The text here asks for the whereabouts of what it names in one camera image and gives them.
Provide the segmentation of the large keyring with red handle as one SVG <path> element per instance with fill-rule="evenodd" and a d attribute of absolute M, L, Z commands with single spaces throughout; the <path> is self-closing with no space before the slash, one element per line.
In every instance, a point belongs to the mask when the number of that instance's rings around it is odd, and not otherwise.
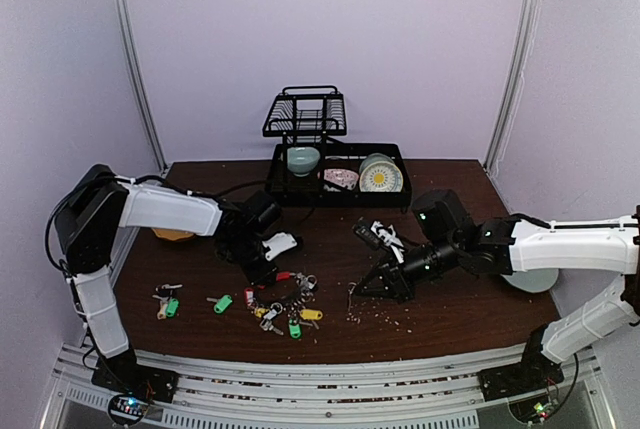
<path fill-rule="evenodd" d="M 301 272 L 279 272 L 275 282 L 292 283 L 293 288 L 288 294 L 271 299 L 262 295 L 265 286 L 250 286 L 244 290 L 245 306 L 258 320 L 259 328 L 264 333 L 278 336 L 288 334 L 294 340 L 301 338 L 303 327 L 318 330 L 324 313 L 307 306 L 315 299 L 319 287 L 317 277 Z"/>

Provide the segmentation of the green tagged single key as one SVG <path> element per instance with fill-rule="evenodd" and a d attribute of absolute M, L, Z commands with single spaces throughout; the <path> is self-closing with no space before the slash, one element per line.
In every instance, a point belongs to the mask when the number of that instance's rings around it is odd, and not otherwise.
<path fill-rule="evenodd" d="M 216 297 L 207 297 L 206 301 L 213 305 L 213 312 L 215 314 L 223 314 L 233 304 L 233 298 L 229 294 L 222 295 L 222 296 L 220 296 L 218 298 L 216 298 Z"/>

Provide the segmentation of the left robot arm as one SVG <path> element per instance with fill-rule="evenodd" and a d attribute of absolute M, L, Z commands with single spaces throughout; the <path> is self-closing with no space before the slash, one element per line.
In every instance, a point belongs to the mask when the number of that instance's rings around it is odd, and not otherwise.
<path fill-rule="evenodd" d="M 70 285 L 74 308 L 97 354 L 93 385 L 146 402 L 171 402 L 178 381 L 174 371 L 138 362 L 122 324 L 111 282 L 119 230 L 210 238 L 250 285 L 268 286 L 276 281 L 277 257 L 300 244 L 291 233 L 266 233 L 280 214 L 277 202 L 262 190 L 233 203 L 221 195 L 178 188 L 159 176 L 125 178 L 107 165 L 92 166 L 51 211 L 44 238 L 59 243 L 60 259 L 46 255 Z"/>

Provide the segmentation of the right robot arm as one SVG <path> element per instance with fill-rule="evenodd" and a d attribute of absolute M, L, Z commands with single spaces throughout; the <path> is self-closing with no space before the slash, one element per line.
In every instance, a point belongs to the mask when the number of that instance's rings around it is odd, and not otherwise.
<path fill-rule="evenodd" d="M 564 379 L 561 365 L 625 325 L 639 323 L 639 216 L 604 221 L 543 221 L 515 213 L 473 221 L 458 195 L 436 189 L 411 211 L 426 243 L 409 247 L 391 226 L 359 219 L 354 233 L 384 256 L 351 289 L 361 297 L 415 296 L 421 281 L 460 267 L 473 275 L 513 276 L 550 269 L 601 270 L 615 279 L 571 314 L 535 329 L 519 362 L 479 372 L 486 401 L 510 398 Z"/>

